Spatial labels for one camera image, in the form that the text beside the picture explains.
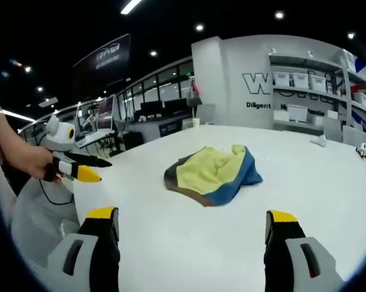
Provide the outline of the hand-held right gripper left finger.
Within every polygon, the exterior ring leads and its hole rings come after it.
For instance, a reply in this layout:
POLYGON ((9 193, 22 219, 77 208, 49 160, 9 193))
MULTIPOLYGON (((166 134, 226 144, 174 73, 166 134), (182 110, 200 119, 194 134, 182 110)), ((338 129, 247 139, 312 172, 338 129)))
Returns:
POLYGON ((119 209, 93 209, 49 254, 49 291, 119 291, 119 209))

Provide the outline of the person's left hand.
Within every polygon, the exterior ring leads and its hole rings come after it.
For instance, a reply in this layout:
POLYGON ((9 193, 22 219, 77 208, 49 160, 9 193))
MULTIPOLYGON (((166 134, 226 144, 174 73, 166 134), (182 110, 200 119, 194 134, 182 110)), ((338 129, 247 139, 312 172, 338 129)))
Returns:
POLYGON ((41 146, 26 144, 22 147, 19 169, 36 179, 44 179, 52 153, 41 146))

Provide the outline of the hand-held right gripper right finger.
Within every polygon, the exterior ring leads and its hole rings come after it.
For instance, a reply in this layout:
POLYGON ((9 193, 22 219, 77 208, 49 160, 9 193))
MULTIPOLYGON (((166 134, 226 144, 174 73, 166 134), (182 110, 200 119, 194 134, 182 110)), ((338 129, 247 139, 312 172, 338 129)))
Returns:
POLYGON ((298 219, 277 210, 266 212, 264 272, 266 291, 340 291, 343 279, 336 260, 298 219))

